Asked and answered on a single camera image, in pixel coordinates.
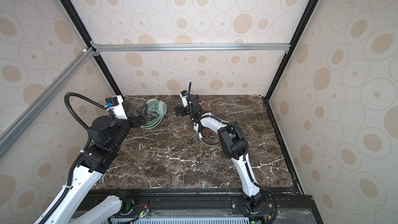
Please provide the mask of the mint green headphones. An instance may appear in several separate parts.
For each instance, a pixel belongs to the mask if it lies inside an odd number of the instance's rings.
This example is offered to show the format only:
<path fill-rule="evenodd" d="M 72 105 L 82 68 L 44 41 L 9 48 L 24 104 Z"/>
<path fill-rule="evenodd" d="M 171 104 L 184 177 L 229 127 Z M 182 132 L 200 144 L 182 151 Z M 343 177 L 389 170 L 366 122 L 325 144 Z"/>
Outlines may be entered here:
<path fill-rule="evenodd" d="M 146 102 L 148 105 L 149 120 L 146 124 L 141 125 L 142 129 L 150 130 L 157 127 L 167 113 L 167 105 L 162 100 L 151 99 Z"/>

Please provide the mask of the white black headphones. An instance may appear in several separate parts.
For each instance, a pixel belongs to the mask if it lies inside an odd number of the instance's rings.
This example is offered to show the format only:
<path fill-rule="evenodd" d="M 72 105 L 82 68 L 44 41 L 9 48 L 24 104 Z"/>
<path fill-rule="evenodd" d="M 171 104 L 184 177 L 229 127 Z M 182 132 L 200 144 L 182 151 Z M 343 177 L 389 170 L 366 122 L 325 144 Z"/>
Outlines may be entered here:
<path fill-rule="evenodd" d="M 218 135 L 210 128 L 202 126 L 199 122 L 193 125 L 194 131 L 198 134 L 199 140 L 208 147 L 215 147 L 220 144 Z"/>

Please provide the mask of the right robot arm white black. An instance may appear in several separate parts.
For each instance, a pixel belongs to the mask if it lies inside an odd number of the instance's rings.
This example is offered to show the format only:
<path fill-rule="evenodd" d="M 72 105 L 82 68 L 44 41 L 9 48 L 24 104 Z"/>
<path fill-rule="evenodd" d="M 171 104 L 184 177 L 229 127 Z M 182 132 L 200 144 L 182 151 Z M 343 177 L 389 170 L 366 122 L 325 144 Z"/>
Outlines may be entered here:
<path fill-rule="evenodd" d="M 271 220 L 277 214 L 274 196 L 260 186 L 254 176 L 248 155 L 248 141 L 237 122 L 222 120 L 211 112 L 202 109 L 197 95 L 187 91 L 180 94 L 182 106 L 175 108 L 176 116 L 190 116 L 194 131 L 204 142 L 203 129 L 208 128 L 218 135 L 222 151 L 231 159 L 241 181 L 245 205 L 251 213 L 258 212 L 263 206 L 271 211 Z"/>

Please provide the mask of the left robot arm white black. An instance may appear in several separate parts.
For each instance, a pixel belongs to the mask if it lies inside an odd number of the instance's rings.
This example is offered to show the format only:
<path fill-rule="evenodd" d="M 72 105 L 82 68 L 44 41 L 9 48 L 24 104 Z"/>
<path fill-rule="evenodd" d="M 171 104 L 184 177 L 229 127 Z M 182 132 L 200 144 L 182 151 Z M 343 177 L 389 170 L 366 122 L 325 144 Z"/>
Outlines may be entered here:
<path fill-rule="evenodd" d="M 107 115 L 96 118 L 88 126 L 74 111 L 70 97 L 78 97 L 105 111 Z M 120 95 L 108 97 L 104 105 L 79 93 L 69 92 L 64 103 L 75 120 L 86 130 L 88 140 L 68 171 L 66 184 L 53 202 L 38 218 L 38 224 L 66 224 L 92 186 L 105 174 L 127 134 L 148 122 L 148 104 L 142 105 L 136 115 L 127 116 Z"/>

